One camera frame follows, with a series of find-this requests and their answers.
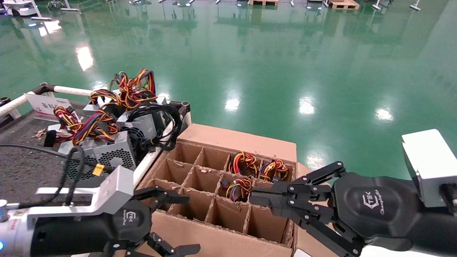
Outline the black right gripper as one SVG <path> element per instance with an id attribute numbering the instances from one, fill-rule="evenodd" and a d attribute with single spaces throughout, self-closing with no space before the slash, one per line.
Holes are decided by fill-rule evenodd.
<path id="1" fill-rule="evenodd" d="M 292 182 L 253 187 L 250 202 L 290 219 L 338 257 L 359 257 L 364 242 L 397 252 L 456 256 L 456 217 L 444 207 L 427 208 L 412 181 L 345 174 L 337 161 Z M 333 178 L 339 179 L 331 189 L 325 182 Z M 328 200 L 332 190 L 342 227 L 361 239 L 346 240 L 330 229 L 327 224 L 336 222 L 333 209 L 310 203 Z"/>

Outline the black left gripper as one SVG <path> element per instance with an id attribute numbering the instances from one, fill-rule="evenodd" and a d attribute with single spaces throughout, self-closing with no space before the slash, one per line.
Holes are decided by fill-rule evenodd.
<path id="1" fill-rule="evenodd" d="M 149 205 L 142 200 L 154 198 Z M 137 249 L 146 244 L 160 257 L 186 257 L 201 250 L 200 244 L 171 246 L 155 232 L 150 232 L 151 213 L 164 204 L 186 205 L 187 195 L 159 186 L 138 189 L 133 200 L 113 215 L 39 218 L 34 229 L 30 255 L 32 257 L 77 255 L 104 252 L 112 256 L 125 250 L 125 257 L 151 257 Z"/>

